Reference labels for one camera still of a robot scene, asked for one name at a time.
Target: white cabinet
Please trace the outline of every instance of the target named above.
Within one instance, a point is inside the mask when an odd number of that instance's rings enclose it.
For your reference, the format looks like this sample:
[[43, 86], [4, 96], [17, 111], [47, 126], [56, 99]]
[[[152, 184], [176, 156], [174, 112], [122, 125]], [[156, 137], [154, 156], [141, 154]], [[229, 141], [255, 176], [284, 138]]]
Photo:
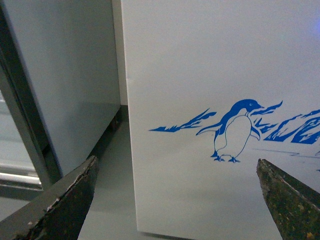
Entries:
[[320, 192], [319, 4], [122, 2], [139, 231], [281, 239], [259, 158]]

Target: blue mountain illustration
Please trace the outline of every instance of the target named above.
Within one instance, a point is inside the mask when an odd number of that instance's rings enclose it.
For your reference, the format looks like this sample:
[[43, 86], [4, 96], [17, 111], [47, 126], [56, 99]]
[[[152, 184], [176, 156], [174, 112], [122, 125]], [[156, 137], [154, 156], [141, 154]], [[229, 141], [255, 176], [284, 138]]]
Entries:
[[181, 126], [174, 125], [172, 127], [166, 127], [166, 126], [160, 126], [155, 129], [150, 129], [149, 131], [157, 131], [157, 132], [171, 132], [174, 133], [176, 131], [179, 131], [181, 129], [193, 129], [193, 128], [199, 128], [199, 124], [201, 123], [202, 120], [208, 119], [211, 116], [216, 115], [216, 111], [208, 112], [209, 108], [205, 110], [204, 112], [200, 113], [198, 116], [192, 118], [190, 121], [182, 124]]
[[180, 126], [160, 126], [150, 131], [174, 133], [182, 129], [202, 127], [196, 135], [214, 132], [214, 153], [211, 157], [219, 162], [239, 162], [236, 158], [244, 150], [250, 136], [258, 140], [264, 136], [264, 141], [314, 144], [320, 138], [320, 109], [289, 117], [282, 122], [264, 122], [263, 115], [272, 114], [282, 104], [281, 101], [279, 104], [263, 107], [254, 99], [243, 99], [236, 102], [214, 124], [207, 124], [205, 127], [200, 125], [217, 113], [208, 112], [208, 108]]
[[275, 126], [264, 140], [314, 144], [320, 137], [320, 110], [299, 114]]

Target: penguin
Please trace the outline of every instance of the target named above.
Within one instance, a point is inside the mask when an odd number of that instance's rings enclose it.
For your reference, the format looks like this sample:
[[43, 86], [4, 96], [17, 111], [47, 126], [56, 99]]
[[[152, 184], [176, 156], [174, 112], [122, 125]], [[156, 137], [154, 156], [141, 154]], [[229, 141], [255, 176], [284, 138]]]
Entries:
[[260, 140], [260, 131], [255, 128], [249, 114], [264, 108], [256, 100], [243, 99], [236, 102], [221, 120], [213, 125], [202, 128], [196, 135], [213, 131], [215, 161], [239, 162], [236, 158], [245, 148], [248, 138], [253, 136]]

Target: metal frame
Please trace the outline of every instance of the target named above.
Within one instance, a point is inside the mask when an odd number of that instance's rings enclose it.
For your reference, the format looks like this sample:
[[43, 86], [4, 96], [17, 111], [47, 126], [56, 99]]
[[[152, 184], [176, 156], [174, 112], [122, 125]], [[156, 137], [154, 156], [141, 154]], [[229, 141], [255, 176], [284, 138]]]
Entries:
[[0, 2], [0, 89], [44, 190], [62, 178]]

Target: penguin flipper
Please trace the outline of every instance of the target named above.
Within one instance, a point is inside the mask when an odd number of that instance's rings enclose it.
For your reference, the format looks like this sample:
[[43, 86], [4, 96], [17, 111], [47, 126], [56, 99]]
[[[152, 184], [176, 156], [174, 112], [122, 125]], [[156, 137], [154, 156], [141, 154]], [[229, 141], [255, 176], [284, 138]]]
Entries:
[[258, 139], [258, 141], [261, 139], [260, 131], [253, 126], [251, 127], [250, 136]]
[[196, 133], [196, 135], [203, 134], [205, 132], [216, 132], [216, 131], [219, 130], [220, 125], [221, 125], [220, 123], [217, 123], [217, 124], [214, 124], [214, 125], [211, 125], [211, 126], [206, 126], [206, 127], [202, 128], [202, 129], [200, 129], [200, 131], [198, 131]]

